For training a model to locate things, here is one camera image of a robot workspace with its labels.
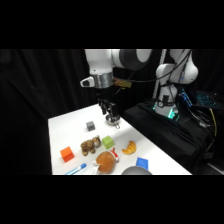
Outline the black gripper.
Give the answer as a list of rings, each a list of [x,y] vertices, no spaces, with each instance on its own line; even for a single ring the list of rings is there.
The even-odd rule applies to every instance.
[[[108,113],[112,116],[112,124],[117,124],[120,120],[117,104],[113,102],[113,88],[103,88],[96,90],[98,104],[102,110],[102,114]]]

